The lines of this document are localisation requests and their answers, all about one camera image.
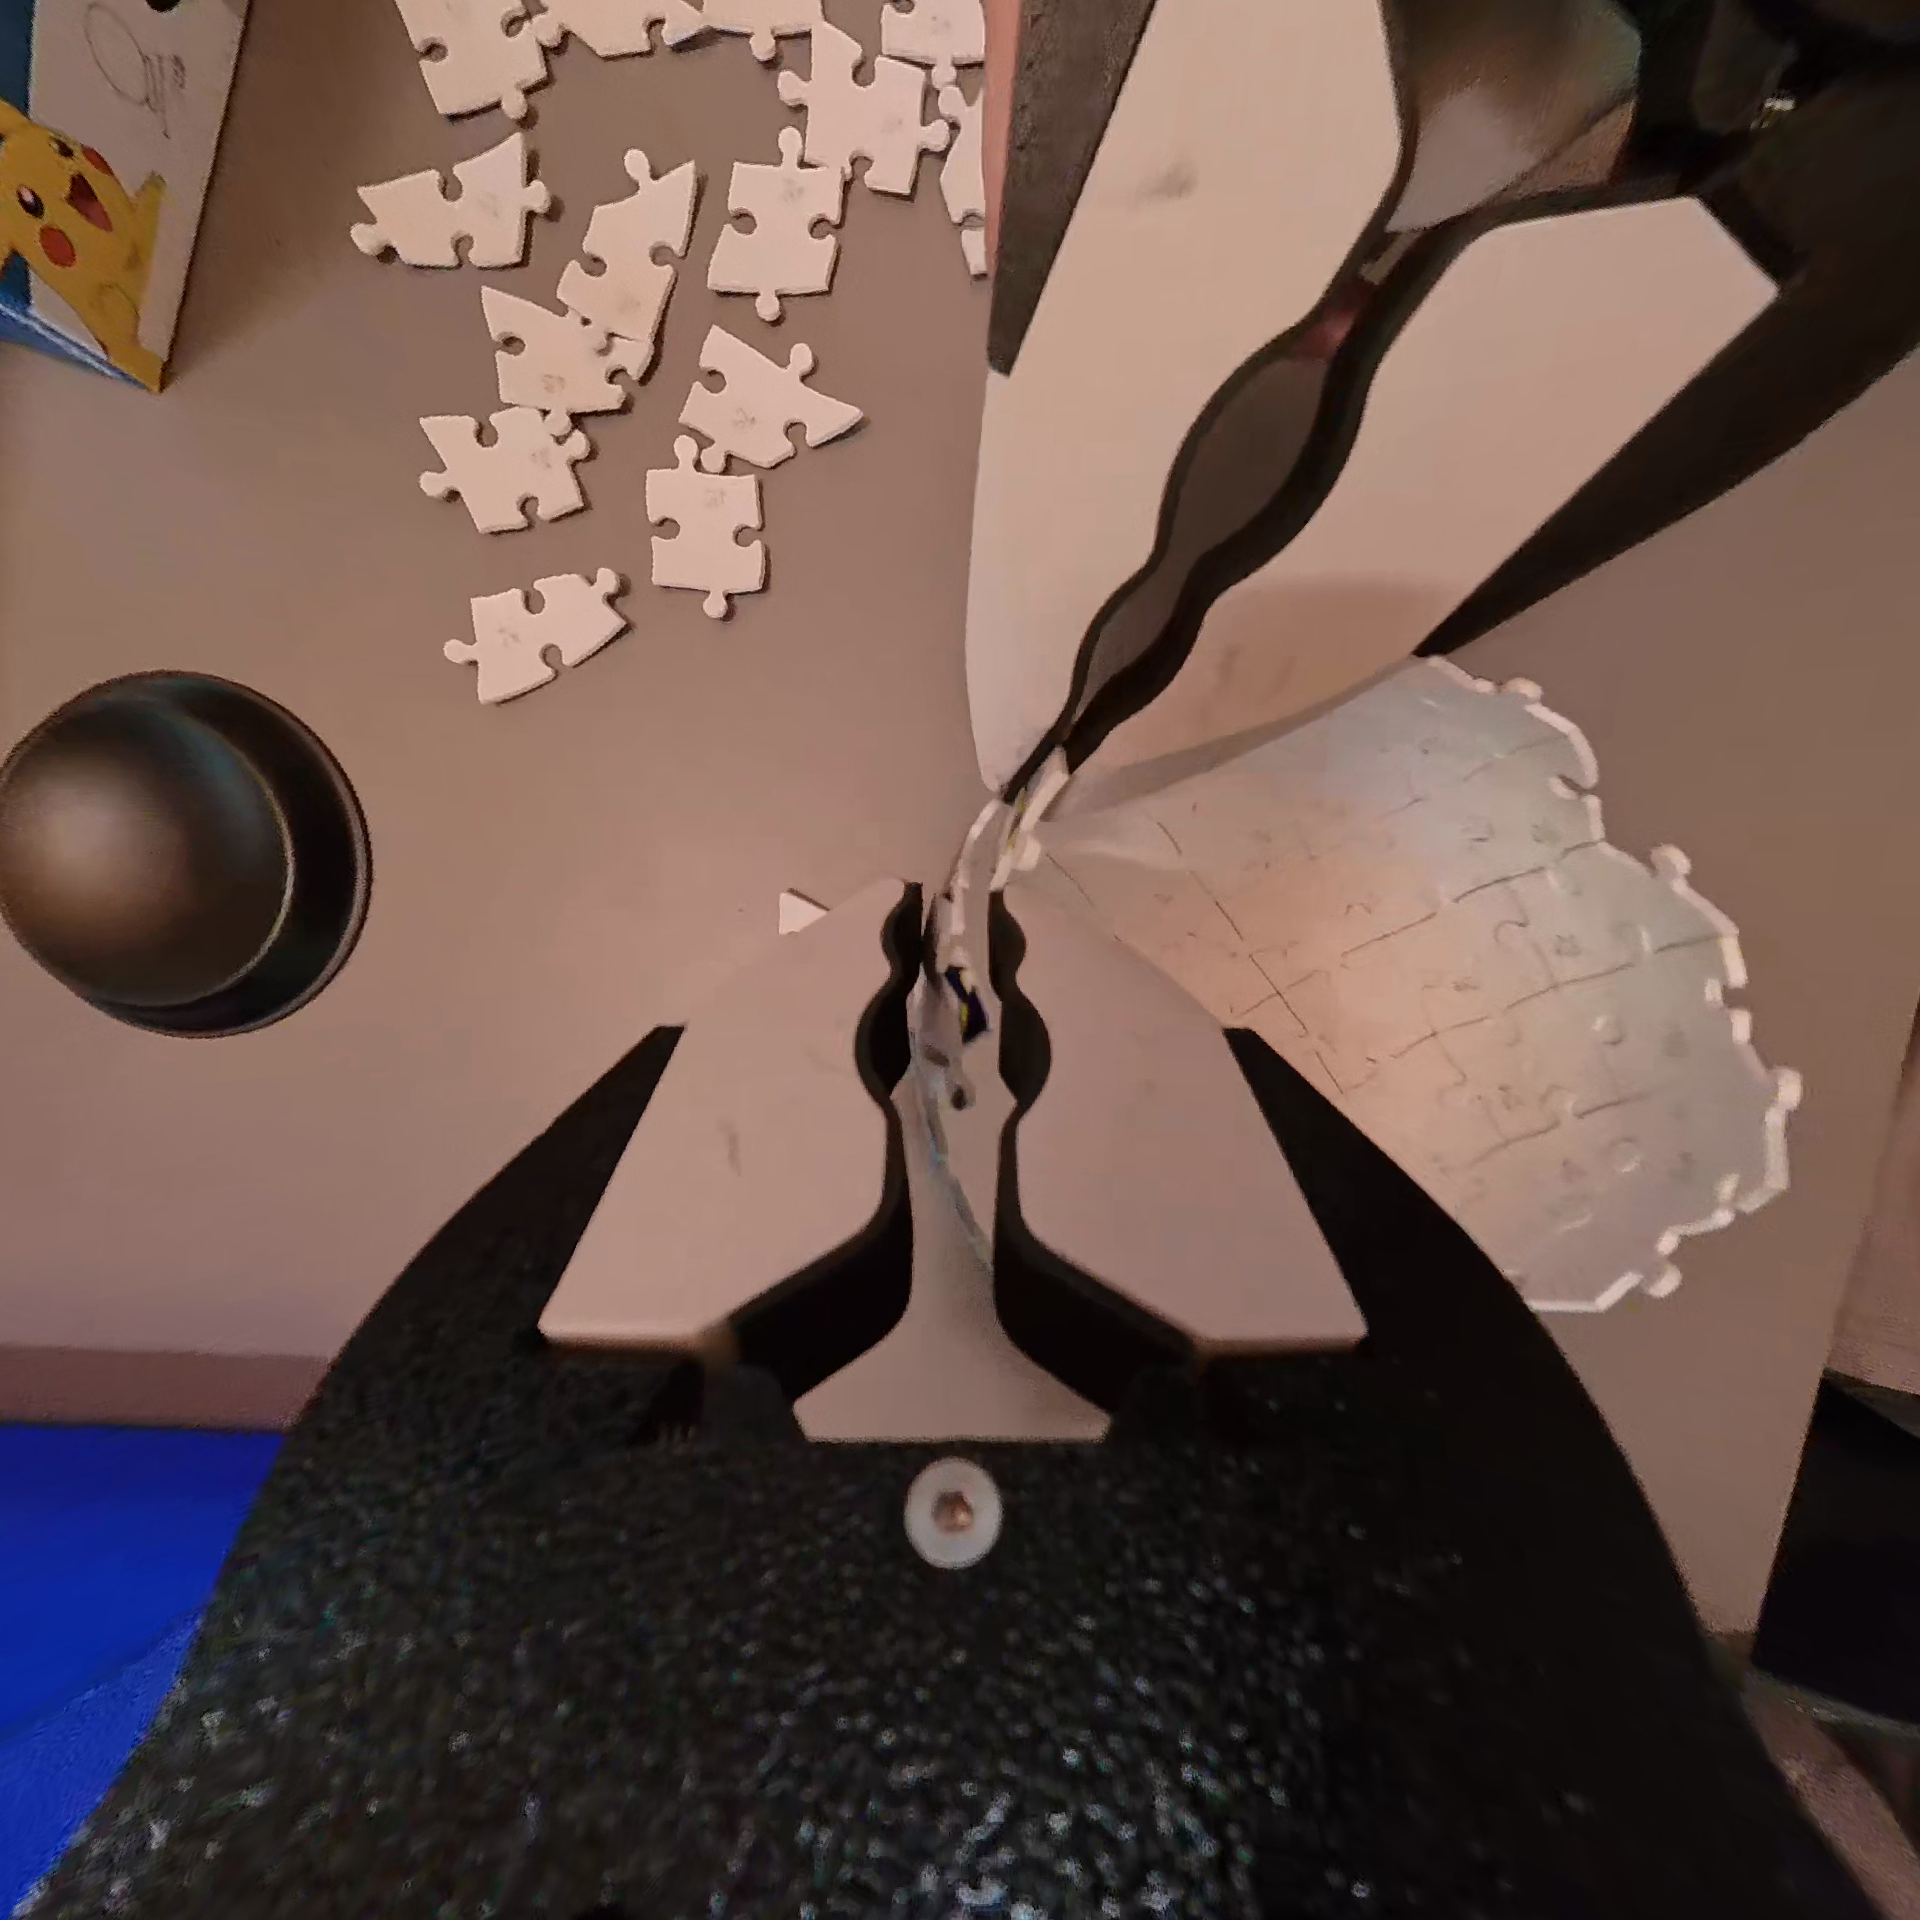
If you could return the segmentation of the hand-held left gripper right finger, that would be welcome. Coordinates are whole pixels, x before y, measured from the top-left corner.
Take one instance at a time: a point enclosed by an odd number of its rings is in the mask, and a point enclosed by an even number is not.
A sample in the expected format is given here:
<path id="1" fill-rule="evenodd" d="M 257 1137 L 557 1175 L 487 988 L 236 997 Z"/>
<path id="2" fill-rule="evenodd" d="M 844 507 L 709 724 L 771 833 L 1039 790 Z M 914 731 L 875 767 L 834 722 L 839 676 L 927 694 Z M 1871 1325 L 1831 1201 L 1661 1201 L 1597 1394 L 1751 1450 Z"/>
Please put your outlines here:
<path id="1" fill-rule="evenodd" d="M 1141 1375 L 1353 1351 L 1361 1301 L 1222 1023 L 1045 896 L 991 907 L 995 1307 L 1098 1408 Z"/>

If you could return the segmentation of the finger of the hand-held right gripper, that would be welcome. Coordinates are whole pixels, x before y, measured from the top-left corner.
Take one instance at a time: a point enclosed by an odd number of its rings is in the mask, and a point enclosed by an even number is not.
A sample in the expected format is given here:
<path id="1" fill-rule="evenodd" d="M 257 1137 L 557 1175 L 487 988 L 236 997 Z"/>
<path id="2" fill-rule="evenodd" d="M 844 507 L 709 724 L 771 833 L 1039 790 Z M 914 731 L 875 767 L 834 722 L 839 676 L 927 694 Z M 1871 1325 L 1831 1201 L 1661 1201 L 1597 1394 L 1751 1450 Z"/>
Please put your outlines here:
<path id="1" fill-rule="evenodd" d="M 1341 706 L 1419 655 L 1777 301 L 1702 197 L 1555 195 L 1424 232 L 1331 350 L 1302 445 L 1180 532 L 1057 757 L 1137 767 Z"/>
<path id="2" fill-rule="evenodd" d="M 1385 4 L 1030 4 L 969 536 L 969 724 L 1026 777 L 1227 387 L 1406 174 Z"/>

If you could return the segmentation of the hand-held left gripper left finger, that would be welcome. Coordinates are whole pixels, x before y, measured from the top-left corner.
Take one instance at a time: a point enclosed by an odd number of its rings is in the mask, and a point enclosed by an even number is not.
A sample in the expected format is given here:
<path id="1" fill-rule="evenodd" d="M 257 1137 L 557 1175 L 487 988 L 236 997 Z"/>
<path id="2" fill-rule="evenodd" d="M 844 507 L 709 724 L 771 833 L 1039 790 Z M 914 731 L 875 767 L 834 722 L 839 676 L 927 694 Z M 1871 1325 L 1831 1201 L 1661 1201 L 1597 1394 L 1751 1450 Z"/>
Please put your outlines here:
<path id="1" fill-rule="evenodd" d="M 919 885 L 875 879 L 674 1028 L 540 1338 L 745 1364 L 788 1403 L 886 1342 L 914 1270 L 897 1110 L 914 977 Z"/>

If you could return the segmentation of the half-built cartoon puzzle ball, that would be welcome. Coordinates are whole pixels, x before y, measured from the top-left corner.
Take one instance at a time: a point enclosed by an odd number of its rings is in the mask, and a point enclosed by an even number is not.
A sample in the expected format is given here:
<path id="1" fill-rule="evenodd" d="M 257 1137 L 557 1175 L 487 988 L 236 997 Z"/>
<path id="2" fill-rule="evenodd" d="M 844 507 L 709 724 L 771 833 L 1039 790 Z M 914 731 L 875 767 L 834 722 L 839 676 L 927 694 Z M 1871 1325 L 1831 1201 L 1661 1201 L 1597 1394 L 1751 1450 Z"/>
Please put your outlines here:
<path id="1" fill-rule="evenodd" d="M 1670 1295 L 1684 1241 L 1788 1186 L 1801 1073 L 1741 1007 L 1684 850 L 1603 837 L 1587 731 L 1532 681 L 1413 659 L 1289 731 L 1072 776 L 1011 896 L 1252 1028 L 1481 1241 L 1536 1314 Z M 991 1251 L 991 898 L 932 907 L 935 1159 Z"/>

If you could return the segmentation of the black round ball stand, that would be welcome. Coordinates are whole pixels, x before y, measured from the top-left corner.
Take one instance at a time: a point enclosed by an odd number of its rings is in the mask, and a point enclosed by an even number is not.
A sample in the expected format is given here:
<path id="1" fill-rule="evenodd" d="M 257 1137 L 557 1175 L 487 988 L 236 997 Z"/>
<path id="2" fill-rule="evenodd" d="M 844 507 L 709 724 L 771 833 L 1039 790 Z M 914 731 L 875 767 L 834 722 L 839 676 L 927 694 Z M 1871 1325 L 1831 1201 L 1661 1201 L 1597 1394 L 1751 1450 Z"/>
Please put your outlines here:
<path id="1" fill-rule="evenodd" d="M 87 685 L 5 757 L 5 927 L 95 1011 L 249 1037 L 316 999 L 375 896 L 368 810 L 325 737 L 255 685 Z"/>

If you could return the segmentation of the scattered loose puzzle pieces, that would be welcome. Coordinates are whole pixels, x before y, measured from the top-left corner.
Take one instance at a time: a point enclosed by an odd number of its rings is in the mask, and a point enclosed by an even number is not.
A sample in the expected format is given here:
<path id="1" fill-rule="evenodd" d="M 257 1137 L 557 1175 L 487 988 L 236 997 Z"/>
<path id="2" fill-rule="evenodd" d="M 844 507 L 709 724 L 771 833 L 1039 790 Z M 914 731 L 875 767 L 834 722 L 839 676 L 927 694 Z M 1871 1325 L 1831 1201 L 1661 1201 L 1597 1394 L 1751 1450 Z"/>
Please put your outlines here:
<path id="1" fill-rule="evenodd" d="M 396 4 L 422 78 L 443 118 L 504 112 L 510 134 L 451 171 L 412 171 L 358 188 L 358 253 L 422 274 L 521 270 L 532 221 L 557 210 L 526 136 L 551 53 L 579 43 L 597 58 L 741 39 L 774 67 L 782 43 L 805 52 L 774 84 L 793 118 L 771 158 L 734 158 L 706 289 L 736 301 L 761 331 L 793 301 L 834 289 L 844 197 L 862 184 L 908 204 L 922 162 L 944 158 L 939 195 L 966 274 L 984 276 L 980 101 L 962 70 L 984 64 L 980 4 L 880 4 L 880 47 L 830 25 L 824 4 Z M 656 372 L 671 305 L 688 265 L 706 171 L 697 158 L 621 156 L 628 189 L 588 210 L 575 258 L 551 305 L 480 289 L 496 350 L 490 415 L 422 415 L 436 466 L 422 494 L 455 501 L 487 532 L 526 532 L 588 509 L 588 415 L 614 415 Z M 641 475 L 647 576 L 684 591 L 709 619 L 771 576 L 763 475 L 801 448 L 818 452 L 870 424 L 866 408 L 818 387 L 818 350 L 761 348 L 741 322 L 709 322 L 678 437 Z"/>

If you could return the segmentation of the colourful cartoon puzzle box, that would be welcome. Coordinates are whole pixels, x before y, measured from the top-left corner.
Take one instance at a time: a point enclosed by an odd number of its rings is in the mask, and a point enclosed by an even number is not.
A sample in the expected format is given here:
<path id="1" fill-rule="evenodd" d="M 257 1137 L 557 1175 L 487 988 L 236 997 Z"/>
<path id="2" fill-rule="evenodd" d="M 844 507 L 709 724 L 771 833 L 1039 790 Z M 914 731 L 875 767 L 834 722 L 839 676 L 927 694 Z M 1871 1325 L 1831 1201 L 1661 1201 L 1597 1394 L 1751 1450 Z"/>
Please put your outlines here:
<path id="1" fill-rule="evenodd" d="M 249 4 L 5 4 L 5 343 L 162 388 Z"/>

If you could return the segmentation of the blue plastic bin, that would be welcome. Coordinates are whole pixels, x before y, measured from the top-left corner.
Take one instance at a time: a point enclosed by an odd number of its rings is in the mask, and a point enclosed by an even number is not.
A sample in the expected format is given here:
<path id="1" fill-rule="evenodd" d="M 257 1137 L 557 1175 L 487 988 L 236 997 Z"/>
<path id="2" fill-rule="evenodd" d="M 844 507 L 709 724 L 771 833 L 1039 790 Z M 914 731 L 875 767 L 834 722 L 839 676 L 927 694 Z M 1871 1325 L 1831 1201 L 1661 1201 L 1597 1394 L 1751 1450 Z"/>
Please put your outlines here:
<path id="1" fill-rule="evenodd" d="M 269 1430 L 5 1420 L 5 1912 L 149 1732 L 278 1453 Z"/>

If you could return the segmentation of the black chair part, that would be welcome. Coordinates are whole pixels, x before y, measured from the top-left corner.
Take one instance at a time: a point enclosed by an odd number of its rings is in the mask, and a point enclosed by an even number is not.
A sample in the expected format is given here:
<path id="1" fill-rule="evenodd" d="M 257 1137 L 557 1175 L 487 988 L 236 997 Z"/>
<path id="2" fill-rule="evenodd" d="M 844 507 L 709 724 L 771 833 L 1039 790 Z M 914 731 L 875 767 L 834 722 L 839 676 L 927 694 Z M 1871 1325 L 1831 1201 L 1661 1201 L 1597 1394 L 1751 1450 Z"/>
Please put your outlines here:
<path id="1" fill-rule="evenodd" d="M 1916 1398 L 1818 1381 L 1751 1658 L 1857 1713 L 1916 1721 Z"/>

